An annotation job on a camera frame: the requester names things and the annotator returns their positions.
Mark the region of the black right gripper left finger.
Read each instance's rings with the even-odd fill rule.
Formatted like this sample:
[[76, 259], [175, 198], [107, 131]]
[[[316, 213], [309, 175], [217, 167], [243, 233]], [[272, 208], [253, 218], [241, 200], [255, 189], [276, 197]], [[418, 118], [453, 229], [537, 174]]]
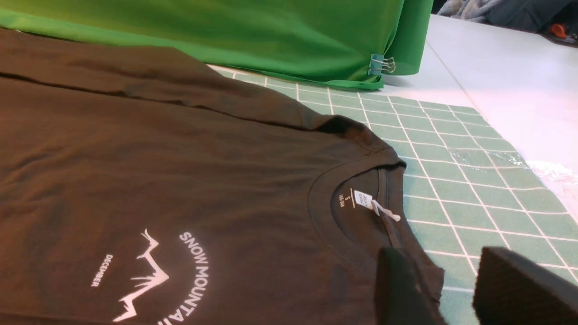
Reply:
[[416, 263], [393, 247], [378, 252], [374, 312], [378, 325], [443, 325]]

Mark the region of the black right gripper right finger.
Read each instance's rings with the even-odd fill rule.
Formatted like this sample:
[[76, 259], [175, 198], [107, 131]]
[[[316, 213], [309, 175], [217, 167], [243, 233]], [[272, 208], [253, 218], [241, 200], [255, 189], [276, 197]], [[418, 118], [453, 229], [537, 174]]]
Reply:
[[481, 325], [578, 322], [577, 286], [505, 247], [483, 247], [472, 305]]

